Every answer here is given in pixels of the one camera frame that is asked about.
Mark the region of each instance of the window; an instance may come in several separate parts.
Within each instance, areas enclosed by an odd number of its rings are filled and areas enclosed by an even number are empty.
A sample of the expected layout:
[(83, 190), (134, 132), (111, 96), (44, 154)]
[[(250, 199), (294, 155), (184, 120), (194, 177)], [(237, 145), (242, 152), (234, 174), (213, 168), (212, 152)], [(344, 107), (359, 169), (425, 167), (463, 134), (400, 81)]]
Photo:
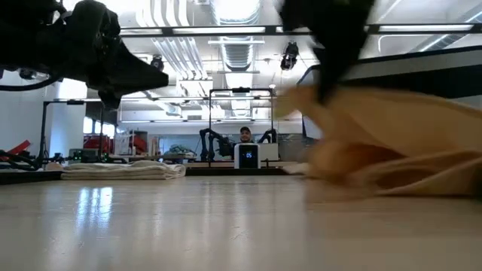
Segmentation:
[(115, 126), (112, 124), (105, 123), (104, 127), (102, 128), (102, 133), (107, 135), (109, 138), (114, 138), (115, 134)]
[(95, 133), (100, 133), (100, 122), (96, 121), (96, 128), (95, 128)]
[(92, 133), (92, 119), (84, 117), (84, 133)]

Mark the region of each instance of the blurred robot arm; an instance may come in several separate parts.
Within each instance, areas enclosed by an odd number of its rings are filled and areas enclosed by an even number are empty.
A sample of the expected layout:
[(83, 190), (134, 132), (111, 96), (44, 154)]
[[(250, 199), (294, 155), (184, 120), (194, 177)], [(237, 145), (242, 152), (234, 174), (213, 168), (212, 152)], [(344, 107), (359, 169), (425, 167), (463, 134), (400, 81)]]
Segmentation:
[(132, 55), (120, 32), (117, 14), (94, 0), (78, 2), (72, 12), (55, 0), (2, 1), (0, 69), (49, 78), (0, 90), (34, 90), (71, 78), (98, 90), (107, 108), (118, 108), (122, 95), (165, 87), (168, 76)]
[(324, 49), (314, 53), (321, 65), (318, 100), (326, 102), (333, 86), (358, 59), (365, 24), (375, 0), (285, 0), (279, 15), (283, 29), (307, 27)]

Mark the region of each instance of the white wall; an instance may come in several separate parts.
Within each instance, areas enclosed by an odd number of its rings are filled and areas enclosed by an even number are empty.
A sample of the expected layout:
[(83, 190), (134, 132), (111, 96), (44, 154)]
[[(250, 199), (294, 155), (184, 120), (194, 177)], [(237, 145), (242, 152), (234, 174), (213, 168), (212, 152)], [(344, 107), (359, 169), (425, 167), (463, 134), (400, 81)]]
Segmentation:
[[(5, 71), (0, 79), (2, 85), (33, 84), (21, 79), (17, 72)], [(43, 101), (48, 99), (50, 87), (40, 90), (5, 92), (0, 91), (0, 149), (8, 151), (25, 140), (32, 145), (28, 149), (37, 155), (40, 148), (40, 130)]]
[[(64, 79), (57, 87), (57, 99), (85, 99), (87, 87), (85, 83)], [(52, 112), (50, 119), (49, 155), (61, 153), (69, 155), (72, 148), (84, 146), (84, 117), (86, 105), (67, 105), (65, 103), (50, 104)]]
[[(2, 85), (27, 85), (35, 81), (21, 79), (17, 72), (5, 71)], [(55, 83), (40, 90), (5, 92), (0, 91), (0, 149), (8, 151), (25, 140), (32, 145), (28, 151), (38, 155), (41, 141), (41, 120), (44, 101), (55, 98), (85, 98), (87, 88), (81, 82), (74, 87), (69, 80)], [(61, 152), (68, 155), (69, 148), (83, 145), (85, 105), (50, 104), (47, 108), (45, 139), (50, 154)]]

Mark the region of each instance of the digital display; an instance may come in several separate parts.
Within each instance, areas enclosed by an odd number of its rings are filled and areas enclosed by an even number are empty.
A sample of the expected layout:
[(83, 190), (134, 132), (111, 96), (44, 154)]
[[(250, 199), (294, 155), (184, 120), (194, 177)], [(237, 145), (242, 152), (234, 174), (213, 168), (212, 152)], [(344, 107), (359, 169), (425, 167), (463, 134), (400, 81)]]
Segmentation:
[(239, 167), (241, 169), (257, 169), (258, 167), (258, 146), (239, 146)]

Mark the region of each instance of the cable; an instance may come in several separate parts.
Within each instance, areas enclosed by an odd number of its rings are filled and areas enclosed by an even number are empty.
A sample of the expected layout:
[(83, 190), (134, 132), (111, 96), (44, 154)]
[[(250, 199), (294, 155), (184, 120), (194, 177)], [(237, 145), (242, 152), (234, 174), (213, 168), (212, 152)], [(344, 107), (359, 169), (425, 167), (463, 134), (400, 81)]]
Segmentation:
[(28, 90), (37, 90), (42, 87), (46, 87), (48, 85), (51, 85), (58, 81), (60, 79), (60, 76), (53, 76), (51, 75), (50, 78), (48, 78), (45, 81), (36, 83), (36, 84), (30, 84), (26, 86), (4, 86), (0, 85), (0, 91), (28, 91)]
[[(3, 150), (0, 150), (0, 157), (7, 157), (8, 159), (5, 162), (9, 163), (12, 169), (21, 169), (25, 171), (37, 171), (40, 168), (40, 166), (38, 166), (38, 164), (35, 161), (30, 160), (27, 157), (23, 157), (16, 154), (9, 154), (8, 152)], [(15, 161), (13, 161), (13, 159), (16, 159), (20, 162), (24, 162), (28, 166), (20, 165)]]

